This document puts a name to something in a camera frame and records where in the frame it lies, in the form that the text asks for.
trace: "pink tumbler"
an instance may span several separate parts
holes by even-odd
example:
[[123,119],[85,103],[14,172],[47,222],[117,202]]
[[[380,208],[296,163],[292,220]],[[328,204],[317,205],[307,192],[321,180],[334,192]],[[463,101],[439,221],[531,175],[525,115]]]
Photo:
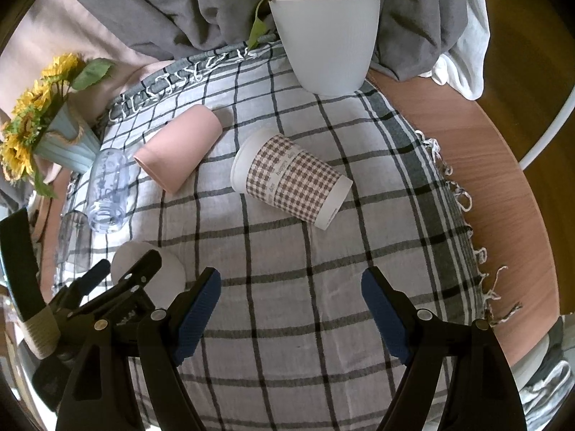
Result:
[[203,105],[194,105],[156,133],[134,159],[164,190],[175,194],[221,132],[217,116]]

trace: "white metal tube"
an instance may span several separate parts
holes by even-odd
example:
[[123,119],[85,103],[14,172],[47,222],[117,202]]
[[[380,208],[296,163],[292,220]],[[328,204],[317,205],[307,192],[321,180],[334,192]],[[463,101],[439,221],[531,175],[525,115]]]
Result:
[[519,166],[521,170],[525,170],[525,168],[529,167],[529,164],[533,162],[539,154],[543,152],[543,150],[547,147],[547,145],[551,142],[551,140],[556,136],[562,126],[565,124],[573,109],[575,108],[575,86],[573,86],[573,90],[555,119],[553,123],[549,125],[547,131],[540,137],[537,143],[531,148],[531,150],[525,154],[525,157],[521,159],[519,162]]

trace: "transparent cup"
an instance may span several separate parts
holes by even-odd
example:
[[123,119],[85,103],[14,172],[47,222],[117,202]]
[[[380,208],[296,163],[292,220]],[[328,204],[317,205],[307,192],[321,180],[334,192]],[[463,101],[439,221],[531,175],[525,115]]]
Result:
[[94,161],[88,185],[87,216],[97,233],[119,231],[126,222],[128,158],[119,149],[104,149]]

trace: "potted plant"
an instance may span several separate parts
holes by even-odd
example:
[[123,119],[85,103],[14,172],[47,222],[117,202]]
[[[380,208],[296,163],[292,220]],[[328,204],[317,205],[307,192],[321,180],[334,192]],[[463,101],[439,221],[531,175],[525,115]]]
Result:
[[53,197],[34,155],[80,173],[91,167],[100,142],[68,96],[100,82],[113,65],[106,59],[84,63],[68,53],[42,71],[41,79],[16,101],[13,119],[2,126],[0,159],[8,181],[31,180],[38,194]]
[[[248,47],[267,28],[258,18]],[[340,96],[365,80],[376,44],[381,0],[269,0],[291,67],[306,90]]]

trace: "silver screw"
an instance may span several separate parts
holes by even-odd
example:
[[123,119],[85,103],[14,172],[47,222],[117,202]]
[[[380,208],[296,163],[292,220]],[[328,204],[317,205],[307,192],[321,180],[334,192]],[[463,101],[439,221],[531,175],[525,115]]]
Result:
[[477,319],[475,321],[475,325],[480,330],[488,330],[489,329],[489,323],[487,321],[485,321],[485,319]]
[[166,312],[164,310],[155,310],[149,315],[152,321],[162,321],[166,317]]
[[105,320],[105,319],[99,319],[94,324],[95,330],[104,330],[105,328],[107,328],[107,320]]
[[418,318],[420,318],[422,321],[430,321],[433,319],[433,313],[429,310],[419,310]]

